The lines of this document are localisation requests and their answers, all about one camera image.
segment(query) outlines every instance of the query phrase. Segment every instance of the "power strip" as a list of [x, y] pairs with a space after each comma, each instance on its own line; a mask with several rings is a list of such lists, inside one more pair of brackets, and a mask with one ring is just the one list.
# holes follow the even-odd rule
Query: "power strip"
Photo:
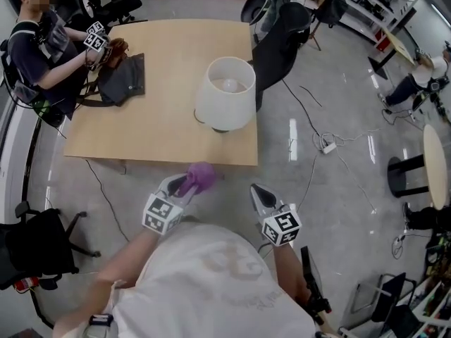
[[330, 143], [326, 148], [322, 150], [323, 154], [329, 154], [332, 150], [334, 150], [337, 147], [337, 144], [335, 142]]

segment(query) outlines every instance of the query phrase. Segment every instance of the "wooden table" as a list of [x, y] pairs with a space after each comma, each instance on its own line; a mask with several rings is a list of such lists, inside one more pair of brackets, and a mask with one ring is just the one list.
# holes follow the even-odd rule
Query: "wooden table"
[[[430, 192], [434, 208], [440, 210], [447, 203], [448, 181], [445, 152], [437, 132], [430, 125], [423, 131], [423, 154], [401, 161], [393, 157], [388, 162], [388, 185], [394, 196]], [[426, 167], [428, 185], [406, 189], [406, 172]]]
[[387, 80], [387, 74], [385, 74], [385, 71], [383, 70], [383, 66], [396, 54], [398, 53], [403, 58], [405, 58], [409, 63], [412, 65], [415, 65], [414, 59], [410, 56], [409, 52], [407, 51], [406, 47], [402, 43], [401, 40], [399, 40], [395, 35], [393, 35], [391, 32], [389, 32], [387, 29], [383, 28], [383, 33], [386, 35], [388, 40], [390, 40], [390, 43], [393, 45], [393, 49], [390, 53], [387, 54], [387, 56], [381, 61], [378, 62], [374, 60], [373, 58], [368, 57], [369, 62], [371, 66], [373, 67], [373, 71], [379, 75], [380, 77], [383, 77], [385, 80]]
[[222, 56], [252, 59], [249, 25], [223, 20], [156, 20], [115, 26], [129, 55], [145, 54], [145, 96], [121, 107], [80, 107], [65, 156], [258, 165], [257, 119], [219, 134], [194, 119], [195, 94], [209, 64]]

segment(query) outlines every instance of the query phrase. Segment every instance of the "table leg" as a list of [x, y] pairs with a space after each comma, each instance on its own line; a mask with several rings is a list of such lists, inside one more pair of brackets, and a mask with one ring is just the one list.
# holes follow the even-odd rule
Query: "table leg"
[[387, 167], [387, 181], [393, 196], [400, 198], [401, 196], [426, 193], [429, 191], [428, 187], [406, 189], [406, 172], [422, 166], [424, 166], [423, 155], [418, 155], [405, 161], [401, 161], [401, 159], [396, 156], [389, 160]]
[[373, 67], [373, 71], [379, 75], [380, 77], [384, 78], [385, 80], [388, 80], [387, 74], [385, 74], [385, 71], [383, 70], [383, 66], [396, 54], [396, 50], [392, 49], [390, 53], [387, 54], [387, 56], [381, 61], [378, 62], [377, 60], [374, 60], [373, 58], [368, 57], [369, 63]]

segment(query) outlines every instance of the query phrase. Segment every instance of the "black jeans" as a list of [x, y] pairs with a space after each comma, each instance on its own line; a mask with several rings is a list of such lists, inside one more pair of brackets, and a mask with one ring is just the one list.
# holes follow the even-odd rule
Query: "black jeans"
[[451, 230], [451, 206], [444, 207], [441, 211], [434, 208], [425, 208], [421, 211], [413, 211], [407, 217], [409, 229], [444, 229]]
[[419, 87], [414, 82], [414, 78], [408, 74], [408, 76], [401, 80], [395, 91], [387, 96], [385, 100], [389, 106], [396, 105], [408, 100], [409, 96], [416, 94], [419, 90]]

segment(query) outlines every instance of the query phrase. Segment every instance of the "hand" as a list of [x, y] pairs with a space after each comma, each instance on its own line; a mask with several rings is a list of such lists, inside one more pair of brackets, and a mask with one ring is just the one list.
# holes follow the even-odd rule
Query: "hand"
[[87, 53], [86, 53], [86, 60], [89, 63], [93, 63], [96, 61], [97, 56], [99, 55], [99, 53], [93, 49], [88, 49]]

